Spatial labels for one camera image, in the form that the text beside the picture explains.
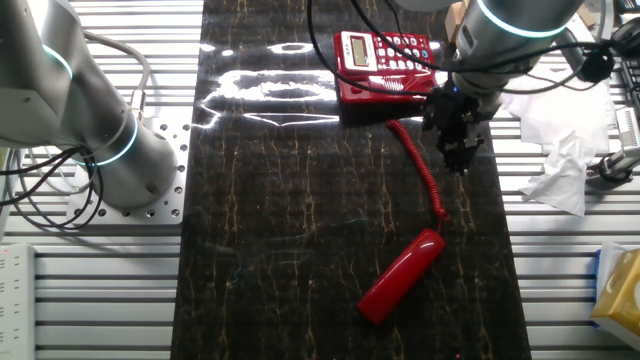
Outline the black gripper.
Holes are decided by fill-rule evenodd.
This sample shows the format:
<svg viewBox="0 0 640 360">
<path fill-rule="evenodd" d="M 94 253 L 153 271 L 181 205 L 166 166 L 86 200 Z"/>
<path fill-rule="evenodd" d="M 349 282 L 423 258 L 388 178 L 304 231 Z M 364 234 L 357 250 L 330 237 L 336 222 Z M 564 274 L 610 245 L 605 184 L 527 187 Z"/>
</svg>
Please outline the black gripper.
<svg viewBox="0 0 640 360">
<path fill-rule="evenodd" d="M 437 148 L 447 168 L 465 174 L 484 138 L 479 132 L 479 101 L 456 86 L 434 87 L 423 103 L 423 130 L 437 130 Z M 447 138 L 475 138 L 473 145 L 460 145 Z"/>
</svg>

